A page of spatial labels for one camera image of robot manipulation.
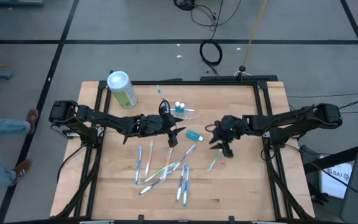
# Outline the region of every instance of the concrete floor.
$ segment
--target concrete floor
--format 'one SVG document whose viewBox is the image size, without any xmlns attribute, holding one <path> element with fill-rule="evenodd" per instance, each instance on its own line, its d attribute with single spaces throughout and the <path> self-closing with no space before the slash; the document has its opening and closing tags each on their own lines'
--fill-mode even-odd
<svg viewBox="0 0 358 224">
<path fill-rule="evenodd" d="M 45 0 L 44 7 L 0 8 L 0 40 L 11 43 L 0 44 L 0 49 L 9 56 L 14 72 L 11 80 L 0 80 L 0 117 L 22 119 L 29 108 L 37 106 L 73 2 L 76 1 Z M 358 25 L 358 0 L 347 3 Z M 220 1 L 198 0 L 198 4 L 217 12 Z M 261 5 L 262 1 L 243 0 L 232 20 L 218 27 L 215 39 L 248 39 Z M 236 6 L 237 0 L 224 1 L 221 20 L 225 21 Z M 195 18 L 208 22 L 198 11 Z M 196 39 L 208 39 L 211 34 L 207 27 L 194 24 L 190 13 L 177 9 L 171 1 L 79 0 L 68 40 L 158 41 L 64 45 L 27 156 L 33 160 L 32 170 L 18 183 L 5 222 L 49 216 L 56 173 L 67 143 L 49 130 L 47 118 L 54 100 L 76 100 L 81 82 L 105 80 L 112 69 L 126 71 L 131 80 L 198 80 L 208 75 L 208 67 L 201 61 Z M 195 44 L 177 46 L 166 44 L 167 39 L 178 42 L 191 39 Z M 339 0 L 282 0 L 268 2 L 256 39 L 357 40 L 357 37 Z M 20 44 L 13 40 L 56 41 Z M 221 75 L 233 75 L 242 63 L 247 45 L 221 44 L 221 47 L 223 60 L 216 69 Z M 211 60 L 217 55 L 209 47 L 204 52 Z M 288 96 L 358 93 L 358 44 L 255 44 L 247 72 L 277 75 L 284 81 Z M 289 98 L 295 108 L 313 103 L 341 106 L 355 100 L 358 96 Z M 358 105 L 344 111 L 358 111 Z M 344 124 L 339 129 L 311 131 L 300 144 L 329 153 L 358 145 L 358 113 L 342 117 Z M 23 142 L 24 136 L 0 137 L 0 155 L 7 167 L 14 167 Z M 0 187 L 0 206 L 5 192 Z"/>
</svg>

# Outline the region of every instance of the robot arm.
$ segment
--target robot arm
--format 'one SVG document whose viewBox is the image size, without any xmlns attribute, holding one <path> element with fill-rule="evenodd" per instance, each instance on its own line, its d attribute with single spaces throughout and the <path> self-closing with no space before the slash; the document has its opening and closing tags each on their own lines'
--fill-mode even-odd
<svg viewBox="0 0 358 224">
<path fill-rule="evenodd" d="M 87 121 L 115 129 L 118 133 L 124 135 L 123 144 L 131 137 L 144 138 L 167 134 L 169 146 L 175 147 L 178 144 L 177 134 L 184 130 L 185 127 L 171 130 L 176 125 L 176 122 L 183 120 L 175 118 L 170 112 L 166 113 L 165 107 L 162 106 L 163 103 L 164 101 L 159 106 L 159 115 L 144 116 L 140 114 L 119 118 L 111 114 L 95 111 L 85 105 L 78 105 L 75 101 L 55 101 L 50 112 L 49 121 L 54 126 L 68 127 L 71 131 L 80 135 L 83 144 L 90 144 L 90 146 L 98 144 L 98 130 L 94 127 L 86 126 L 84 123 Z"/>
<path fill-rule="evenodd" d="M 251 136 L 265 135 L 265 137 L 270 138 L 272 145 L 285 147 L 285 143 L 292 136 L 299 135 L 302 137 L 307 131 L 316 128 L 335 129 L 340 127 L 341 124 L 342 118 L 339 108 L 325 103 L 306 106 L 299 110 L 273 116 L 243 115 L 242 118 L 237 118 L 226 115 L 222 120 L 214 122 L 213 138 L 209 143 L 222 141 L 211 149 L 222 149 L 224 156 L 233 157 L 229 143 L 235 139 L 240 139 L 244 134 Z"/>
</svg>

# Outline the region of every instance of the shoe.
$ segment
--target shoe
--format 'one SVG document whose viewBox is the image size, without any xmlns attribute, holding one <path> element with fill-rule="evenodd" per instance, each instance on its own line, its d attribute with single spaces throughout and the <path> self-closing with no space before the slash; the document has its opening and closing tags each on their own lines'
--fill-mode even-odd
<svg viewBox="0 0 358 224">
<path fill-rule="evenodd" d="M 34 134 L 35 131 L 35 123 L 37 122 L 39 118 L 38 111 L 36 109 L 31 109 L 27 113 L 26 121 L 30 123 L 30 131 L 29 134 Z"/>
<path fill-rule="evenodd" d="M 23 162 L 21 162 L 13 171 L 16 173 L 16 179 L 15 181 L 10 185 L 12 187 L 13 185 L 17 184 L 20 178 L 26 175 L 26 173 L 29 171 L 31 167 L 31 161 L 26 159 Z"/>
</svg>

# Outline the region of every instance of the blue toothbrush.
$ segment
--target blue toothbrush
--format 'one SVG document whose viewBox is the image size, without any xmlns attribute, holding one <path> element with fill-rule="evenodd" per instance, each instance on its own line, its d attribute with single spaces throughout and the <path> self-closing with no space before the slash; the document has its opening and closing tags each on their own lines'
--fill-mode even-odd
<svg viewBox="0 0 358 224">
<path fill-rule="evenodd" d="M 135 176 L 135 184 L 139 185 L 140 179 L 140 163 L 142 162 L 142 146 L 137 146 L 137 167 L 136 167 L 136 176 Z"/>
<path fill-rule="evenodd" d="M 160 94 L 161 99 L 162 99 L 162 100 L 165 100 L 164 95 L 162 94 L 162 91 L 161 91 L 161 89 L 160 89 L 160 85 L 157 85 L 157 92 Z M 169 111 L 168 103 L 167 103 L 167 102 L 164 102 L 164 105 L 165 105 L 165 112 L 166 112 L 166 113 L 169 113 L 170 111 Z"/>
<path fill-rule="evenodd" d="M 185 172 L 185 169 L 186 169 L 186 163 L 183 164 L 183 167 L 181 169 L 181 176 L 180 176 L 180 179 L 179 179 L 179 187 L 178 187 L 178 193 L 177 193 L 177 203 L 180 200 L 181 187 L 183 185 L 183 173 Z"/>
<path fill-rule="evenodd" d="M 183 193 L 183 206 L 187 205 L 187 194 L 189 191 L 189 172 L 190 168 L 186 166 L 186 182 L 185 182 L 185 193 Z"/>
</svg>

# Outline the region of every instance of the wooden tabletop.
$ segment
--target wooden tabletop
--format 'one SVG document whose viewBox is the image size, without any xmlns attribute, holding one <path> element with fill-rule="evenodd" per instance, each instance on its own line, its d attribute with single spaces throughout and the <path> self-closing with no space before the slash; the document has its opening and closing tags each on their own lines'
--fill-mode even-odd
<svg viewBox="0 0 358 224">
<path fill-rule="evenodd" d="M 78 103 L 92 108 L 97 86 L 98 82 L 83 82 Z M 121 108 L 112 97 L 109 106 L 110 114 L 115 116 L 158 114 L 161 99 L 156 87 L 135 85 L 134 88 L 139 98 L 138 104 L 126 110 Z M 144 215 L 146 220 L 227 220 L 228 216 L 234 215 L 238 221 L 274 220 L 266 165 L 260 158 L 261 137 L 244 135 L 240 140 L 233 141 L 231 149 L 234 157 L 232 159 L 223 157 L 210 172 L 206 171 L 217 150 L 209 149 L 208 141 L 212 138 L 212 134 L 206 132 L 204 127 L 220 120 L 226 114 L 239 118 L 243 114 L 257 114 L 253 88 L 232 85 L 164 85 L 161 88 L 167 100 L 186 102 L 189 108 L 198 111 L 197 118 L 177 123 L 178 128 L 183 126 L 187 128 L 178 135 L 179 144 L 173 149 L 171 158 L 173 162 L 178 161 L 192 144 L 198 146 L 186 158 L 186 163 L 190 167 L 188 206 L 183 208 L 182 202 L 176 203 L 175 199 L 181 167 L 165 183 L 142 197 L 138 194 L 147 185 L 134 184 L 137 146 L 143 147 L 141 178 L 144 179 L 150 140 L 154 140 L 154 149 L 149 174 L 157 172 L 165 165 L 168 152 L 166 135 L 130 138 L 125 145 L 122 145 L 124 137 L 113 129 L 107 129 L 92 218 L 136 220 L 138 215 Z M 268 90 L 273 113 L 288 111 L 283 83 L 269 82 Z M 195 142 L 186 138 L 186 130 L 200 133 L 204 136 L 204 141 Z M 290 140 L 288 143 L 297 146 L 295 140 Z M 79 139 L 69 140 L 65 157 L 79 145 Z M 290 192 L 305 211 L 314 216 L 299 153 L 290 147 L 282 149 L 281 152 Z M 78 189 L 84 156 L 85 150 L 62 169 L 51 215 L 60 212 Z M 281 214 L 285 217 L 282 194 L 279 188 L 277 189 Z M 85 193 L 82 214 L 85 214 L 87 197 L 88 192 Z"/>
</svg>

